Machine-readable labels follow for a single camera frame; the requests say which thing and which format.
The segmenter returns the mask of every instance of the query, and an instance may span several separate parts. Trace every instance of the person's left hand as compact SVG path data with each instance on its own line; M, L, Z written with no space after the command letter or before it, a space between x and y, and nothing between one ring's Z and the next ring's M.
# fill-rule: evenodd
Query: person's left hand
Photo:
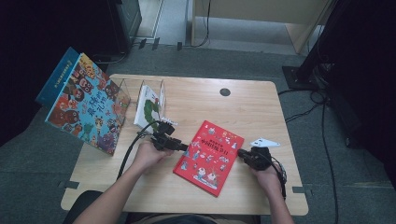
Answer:
M144 141L139 145L131 167L133 166L144 172L162 158L172 155L173 152L174 151L170 149L157 150L152 142Z

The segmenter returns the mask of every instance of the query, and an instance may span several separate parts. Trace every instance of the book cover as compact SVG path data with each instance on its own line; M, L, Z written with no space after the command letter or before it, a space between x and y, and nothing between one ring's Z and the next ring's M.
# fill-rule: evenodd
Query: book cover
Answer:
M113 155L130 96L81 53L46 122Z
M137 101L134 125L137 125L139 128L143 129L151 122L161 119L162 113L160 98L149 85L142 83ZM157 128L158 123L153 123L152 125L148 126L146 132L153 133L157 130Z
M205 120L174 173L218 197L244 140Z
M35 101L51 108L58 98L59 93L64 87L64 83L69 77L74 64L77 62L79 53L74 49L68 48L58 65L53 70L41 92L35 98Z

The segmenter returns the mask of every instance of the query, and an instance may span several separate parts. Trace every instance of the red book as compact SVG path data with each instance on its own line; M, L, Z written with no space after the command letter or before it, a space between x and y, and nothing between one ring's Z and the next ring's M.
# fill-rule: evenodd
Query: red book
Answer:
M205 120L174 173L218 197L244 138Z

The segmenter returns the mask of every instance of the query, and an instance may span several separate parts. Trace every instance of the hand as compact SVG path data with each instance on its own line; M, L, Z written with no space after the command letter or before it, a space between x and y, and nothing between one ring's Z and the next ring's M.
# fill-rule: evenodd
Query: hand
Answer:
M278 164L274 164L274 166L280 173L282 172ZM250 171L257 177L260 186L268 197L273 196L274 194L282 194L282 188L280 186L279 179L277 178L276 170L273 166L270 166L263 171L257 171L250 168Z
M144 141L139 145L131 167L133 166L135 169L145 172L164 157L172 155L173 152L170 149L157 150L152 142Z

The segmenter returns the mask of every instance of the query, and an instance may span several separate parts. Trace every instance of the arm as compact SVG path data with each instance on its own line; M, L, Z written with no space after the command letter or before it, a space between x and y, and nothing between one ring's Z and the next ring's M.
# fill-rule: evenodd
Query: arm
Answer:
M132 165L79 215L75 223L116 223L139 177L149 167L172 153L171 150L157 150L151 142L141 143Z
M271 222L282 224L294 223L291 218L289 208L286 206L285 200L283 199L282 190L275 169L270 166L264 171L251 169L251 172L257 176L260 186L268 197L271 211Z

